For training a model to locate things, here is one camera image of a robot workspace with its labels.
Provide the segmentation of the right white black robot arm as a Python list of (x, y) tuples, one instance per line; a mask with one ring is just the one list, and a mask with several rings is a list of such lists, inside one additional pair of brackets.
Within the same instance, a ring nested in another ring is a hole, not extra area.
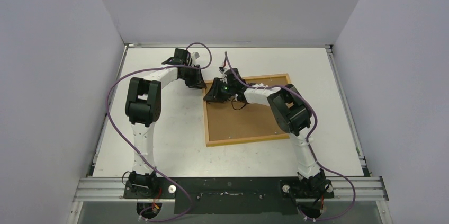
[(310, 150), (310, 141), (302, 133), (310, 128), (312, 112), (292, 84), (268, 86), (263, 83), (246, 83), (237, 69), (227, 70), (216, 77), (203, 100), (207, 103), (224, 103), (236, 100), (244, 105), (268, 106), (278, 127), (288, 134), (296, 157), (300, 192), (307, 198), (333, 196), (331, 182), (318, 165)]

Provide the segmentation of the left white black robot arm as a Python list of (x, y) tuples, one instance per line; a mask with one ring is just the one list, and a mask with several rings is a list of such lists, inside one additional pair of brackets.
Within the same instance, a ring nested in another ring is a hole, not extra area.
[(162, 64), (161, 70), (129, 81), (125, 114), (129, 118), (133, 132), (134, 162), (127, 185), (130, 191), (151, 198), (159, 192), (157, 173), (154, 170), (154, 129), (161, 115), (162, 89), (178, 79), (188, 88), (205, 89), (206, 84), (197, 60), (197, 52), (175, 49), (174, 55)]

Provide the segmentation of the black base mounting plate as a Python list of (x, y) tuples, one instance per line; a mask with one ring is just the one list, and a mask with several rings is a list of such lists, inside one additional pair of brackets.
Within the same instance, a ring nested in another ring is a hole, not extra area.
[(174, 205), (174, 213), (190, 214), (260, 214), (276, 212), (296, 214), (297, 206), (321, 209), (323, 199), (334, 198), (330, 180), (292, 177), (177, 177), (181, 188), (165, 178), (157, 178), (156, 188), (147, 192), (126, 182), (124, 199), (137, 200), (140, 210)]

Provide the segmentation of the aluminium front rail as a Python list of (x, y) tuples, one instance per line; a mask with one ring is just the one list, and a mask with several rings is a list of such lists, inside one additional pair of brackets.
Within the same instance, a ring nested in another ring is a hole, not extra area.
[[(350, 201), (353, 191), (343, 178), (331, 177), (335, 197), (333, 201)], [(387, 201), (389, 199), (381, 177), (350, 177), (357, 201)], [(124, 185), (119, 177), (81, 178), (74, 202), (149, 202), (150, 199), (126, 199)]]

